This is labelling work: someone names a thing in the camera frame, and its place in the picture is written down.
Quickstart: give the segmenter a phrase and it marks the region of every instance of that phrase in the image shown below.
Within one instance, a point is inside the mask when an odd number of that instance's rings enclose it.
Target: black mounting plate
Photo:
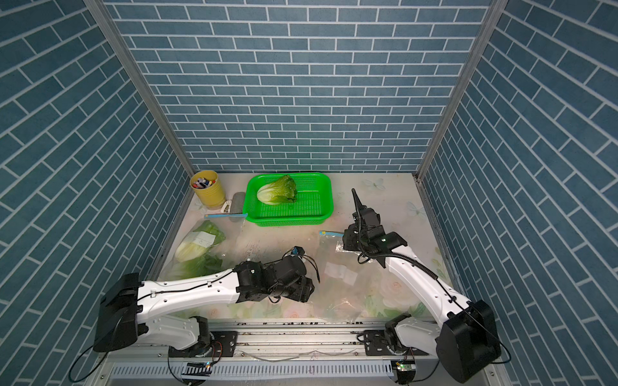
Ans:
[[[386,338],[384,337],[384,330],[365,330],[362,335],[358,335],[358,339],[363,341],[363,346],[365,346],[365,355],[367,356],[398,355],[393,353],[388,348]],[[412,348],[412,353],[415,356],[429,355],[428,353],[417,348]]]
[[[238,332],[236,331],[212,331],[214,335],[214,340],[221,343],[221,347],[223,347],[223,353],[221,354],[222,358],[230,358],[234,356],[234,350],[236,349],[236,339],[238,338]],[[221,349],[219,345],[214,345],[215,352],[214,358],[219,357],[219,352]]]

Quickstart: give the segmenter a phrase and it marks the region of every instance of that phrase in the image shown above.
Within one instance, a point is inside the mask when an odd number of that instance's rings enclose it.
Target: metal pole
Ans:
[[[174,134],[174,129],[172,129],[165,113],[161,109],[161,105],[159,105],[155,95],[148,86],[146,78],[135,62],[133,55],[131,55],[131,51],[129,50],[127,43],[122,38],[120,30],[112,20],[108,9],[103,4],[103,0],[84,0],[84,3],[101,29],[101,32],[103,32],[103,35],[107,39],[109,45],[116,53],[116,57],[118,57],[118,60],[127,72],[131,82],[133,82],[135,89],[138,93],[140,93],[140,96],[142,96],[146,107],[153,115],[154,120],[159,125],[163,135],[169,142],[170,146],[172,146],[172,150],[174,150],[174,153],[180,160],[182,167],[187,171],[189,176],[192,176],[195,174],[193,164],[187,157],[187,153],[185,153],[180,142],[178,142],[178,138],[176,138],[176,134]]]
[[[508,0],[494,0],[489,6],[487,13],[485,14],[485,18],[483,19],[483,24],[481,24],[478,36],[472,44],[468,59],[463,65],[461,75],[459,75],[457,83],[453,88],[453,93],[449,100],[449,103],[444,108],[444,112],[442,113],[440,121],[438,121],[438,124],[436,126],[436,131],[431,137],[431,141],[429,142],[429,146],[427,147],[425,156],[421,161],[420,167],[418,168],[418,172],[416,174],[418,181],[422,182],[425,178],[425,175],[427,174],[427,171],[429,171],[431,161],[433,161],[433,158],[435,157],[436,152],[440,147],[440,143],[442,142],[442,138],[444,138],[446,130],[451,124],[453,116],[455,115],[455,111],[459,106],[459,102],[461,102],[462,97],[464,96],[465,89],[468,87],[468,83],[470,83],[470,79],[474,74],[476,66],[478,65],[479,61],[481,61],[481,56],[485,51],[485,47],[487,47],[489,38],[494,32],[496,24],[498,23],[498,20],[500,19],[500,16],[504,11],[507,2]]]

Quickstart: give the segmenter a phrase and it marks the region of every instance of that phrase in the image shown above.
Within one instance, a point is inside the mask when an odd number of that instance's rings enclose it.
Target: floral tablecloth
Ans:
[[[364,205],[381,215],[381,223],[388,233],[395,231],[407,240],[423,264],[450,283],[442,255],[428,222],[425,210],[410,174],[328,174],[332,181],[334,212],[321,225],[301,227],[258,227],[244,221],[235,225],[237,230],[227,230],[233,242],[227,246],[225,262],[231,267],[250,258],[254,261],[271,261],[291,247],[302,246],[318,262],[322,283],[318,283],[313,269],[308,265],[308,276],[315,283],[316,291],[308,303],[298,303],[283,298],[273,304],[268,300],[259,303],[218,304],[186,310],[183,316],[201,315],[208,319],[278,319],[314,318],[331,321],[349,321],[363,317],[391,319],[402,311],[413,316],[430,318],[430,314],[412,291],[395,275],[377,262],[359,265],[356,255],[335,252],[337,237],[320,236],[321,231],[343,232],[353,222],[354,212],[351,188],[355,188]],[[221,180],[244,178],[252,175],[221,175]],[[194,200],[189,212],[204,212]],[[343,283],[338,274],[328,274],[336,266],[337,272],[354,277]]]

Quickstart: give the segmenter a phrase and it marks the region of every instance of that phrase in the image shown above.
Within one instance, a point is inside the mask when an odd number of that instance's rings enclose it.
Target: green plastic basket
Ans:
[[[257,198],[258,190],[284,174],[262,174],[251,178],[242,212],[260,227],[322,224],[332,214],[331,179],[322,173],[289,173],[296,182],[295,203],[266,205]]]

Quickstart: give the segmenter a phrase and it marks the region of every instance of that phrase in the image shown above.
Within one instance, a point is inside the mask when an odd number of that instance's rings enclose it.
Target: table surface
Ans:
[[[306,254],[318,261],[321,273],[321,283],[318,283],[313,268],[307,264],[307,276],[312,278],[316,287],[308,303],[283,298],[277,304],[268,300],[217,304],[187,310],[179,316],[199,314],[208,319],[318,317],[330,321],[351,321],[358,317],[390,319],[402,311],[408,311],[416,317],[430,317],[418,297],[395,275],[377,262],[359,265],[356,255],[335,252],[337,241],[341,238],[320,236],[320,231],[343,232],[353,222],[354,205],[350,190],[355,188],[361,202],[381,215],[384,231],[395,231],[401,235],[423,264],[450,283],[413,176],[390,173],[326,175],[332,183],[334,211],[323,224],[259,227],[244,219],[238,222],[231,222],[229,218],[212,219],[227,237],[224,243],[212,249],[224,260],[224,269],[246,259],[276,260],[291,247],[302,246]],[[219,174],[218,183],[223,184],[227,197],[231,198],[234,193],[245,191],[254,176],[256,174]],[[166,269],[174,264],[174,251],[183,237],[204,220],[206,213],[214,212],[208,211],[197,196],[193,196],[166,259],[169,266],[163,269],[161,280]]]

